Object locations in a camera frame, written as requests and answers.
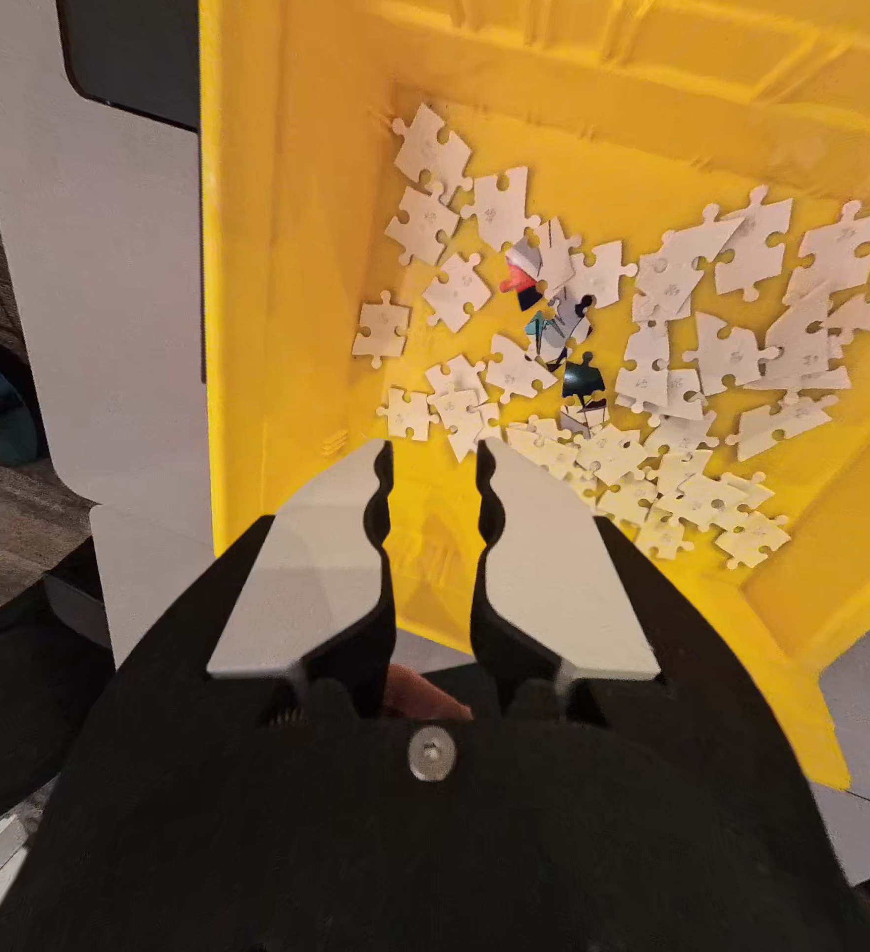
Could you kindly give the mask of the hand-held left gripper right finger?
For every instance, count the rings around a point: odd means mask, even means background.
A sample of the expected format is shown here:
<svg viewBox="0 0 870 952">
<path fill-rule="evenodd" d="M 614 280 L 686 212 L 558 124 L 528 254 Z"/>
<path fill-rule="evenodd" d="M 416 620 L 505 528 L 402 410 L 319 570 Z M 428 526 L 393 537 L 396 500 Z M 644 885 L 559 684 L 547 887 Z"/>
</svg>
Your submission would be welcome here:
<svg viewBox="0 0 870 952">
<path fill-rule="evenodd" d="M 507 443 L 479 444 L 470 637 L 478 665 L 511 705 L 524 684 L 567 704 L 576 684 L 649 683 L 661 673 L 591 510 Z"/>
</svg>

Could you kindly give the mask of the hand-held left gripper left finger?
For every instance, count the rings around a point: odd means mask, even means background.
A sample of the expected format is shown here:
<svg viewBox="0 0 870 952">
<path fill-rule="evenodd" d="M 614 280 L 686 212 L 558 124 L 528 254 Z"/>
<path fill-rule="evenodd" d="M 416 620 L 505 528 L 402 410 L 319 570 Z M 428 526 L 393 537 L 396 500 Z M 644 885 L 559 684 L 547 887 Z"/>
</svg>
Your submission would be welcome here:
<svg viewBox="0 0 870 952">
<path fill-rule="evenodd" d="M 298 696 L 322 680 L 380 705 L 396 635 L 391 442 L 372 439 L 276 511 L 210 656 L 218 680 L 278 679 Z"/>
</svg>

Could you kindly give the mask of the pile of puzzle pieces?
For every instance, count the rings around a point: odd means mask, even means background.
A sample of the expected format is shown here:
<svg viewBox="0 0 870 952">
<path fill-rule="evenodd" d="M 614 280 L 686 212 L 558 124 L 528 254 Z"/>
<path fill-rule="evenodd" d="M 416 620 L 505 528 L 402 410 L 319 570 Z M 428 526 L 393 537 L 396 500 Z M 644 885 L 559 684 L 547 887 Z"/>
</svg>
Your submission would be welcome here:
<svg viewBox="0 0 870 952">
<path fill-rule="evenodd" d="M 438 425 L 457 462 L 496 436 L 657 560 L 691 550 L 691 531 L 714 530 L 730 569 L 788 542 L 785 517 L 762 511 L 764 473 L 710 460 L 726 446 L 747 464 L 814 431 L 852 387 L 846 348 L 870 334 L 862 203 L 802 231 L 794 199 L 762 184 L 633 262 L 621 239 L 584 248 L 530 215 L 526 167 L 470 177 L 472 149 L 432 106 L 390 127 L 407 185 L 384 235 L 429 278 L 363 303 L 352 355 L 405 357 L 418 304 L 428 327 L 489 347 L 475 360 L 438 338 L 422 390 L 386 388 L 387 436 L 425 442 Z"/>
</svg>

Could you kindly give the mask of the yellow plastic bin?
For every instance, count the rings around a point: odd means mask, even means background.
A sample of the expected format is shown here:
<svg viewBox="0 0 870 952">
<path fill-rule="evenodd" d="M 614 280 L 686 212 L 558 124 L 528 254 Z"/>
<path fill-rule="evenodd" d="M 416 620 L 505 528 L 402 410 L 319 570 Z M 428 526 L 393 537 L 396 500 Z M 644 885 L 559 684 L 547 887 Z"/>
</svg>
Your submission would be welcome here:
<svg viewBox="0 0 870 952">
<path fill-rule="evenodd" d="M 432 106 L 476 178 L 524 166 L 527 208 L 584 248 L 629 260 L 762 184 L 794 229 L 870 212 L 870 2 L 200 2 L 203 280 L 214 541 L 369 439 L 395 442 L 386 543 L 397 620 L 468 648 L 476 563 L 474 457 L 442 427 L 389 437 L 389 386 L 422 390 L 488 343 L 428 327 L 405 357 L 354 358 L 363 303 L 404 301 L 384 235 L 407 181 L 396 116 Z M 832 420 L 739 465 L 762 472 L 790 540 L 727 567 L 714 530 L 654 559 L 752 674 L 814 781 L 857 790 L 843 720 L 819 679 L 870 629 L 870 334 Z"/>
</svg>

